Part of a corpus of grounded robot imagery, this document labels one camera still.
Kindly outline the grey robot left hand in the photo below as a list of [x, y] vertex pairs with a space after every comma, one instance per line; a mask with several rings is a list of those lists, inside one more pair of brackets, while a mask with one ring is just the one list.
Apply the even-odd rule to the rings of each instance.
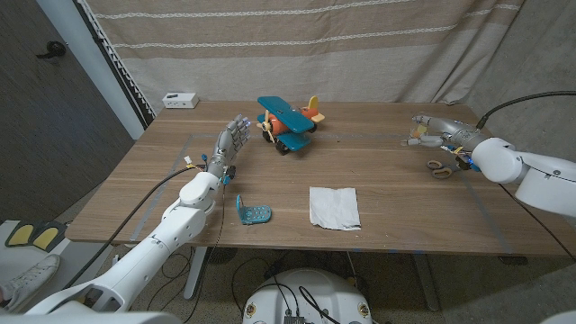
[[208, 173], [218, 178], [224, 176], [227, 168], [233, 164], [236, 155], [248, 141], [250, 124], [248, 117], [243, 117], [241, 114], [227, 124], [213, 148], [206, 169]]

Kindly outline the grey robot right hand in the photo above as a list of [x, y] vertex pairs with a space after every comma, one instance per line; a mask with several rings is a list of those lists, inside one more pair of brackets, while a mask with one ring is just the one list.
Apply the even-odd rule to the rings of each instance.
[[426, 130], [424, 132], [417, 130], [416, 135], [411, 135], [400, 143], [402, 146], [429, 148], [454, 146], [457, 149], [462, 147], [464, 150], [473, 151], [481, 142], [489, 138], [473, 126], [453, 119], [415, 115], [412, 120]]

